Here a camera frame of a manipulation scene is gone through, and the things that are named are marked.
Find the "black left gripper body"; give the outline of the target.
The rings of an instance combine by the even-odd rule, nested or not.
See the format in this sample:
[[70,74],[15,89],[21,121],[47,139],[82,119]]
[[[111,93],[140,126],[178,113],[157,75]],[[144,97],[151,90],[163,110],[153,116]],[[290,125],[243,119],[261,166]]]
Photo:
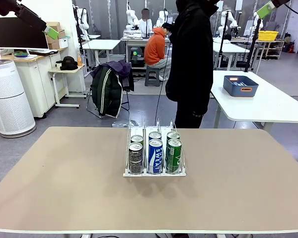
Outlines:
[[14,12],[16,16],[20,13],[20,6],[17,0],[0,0],[0,15],[6,16],[10,12]]

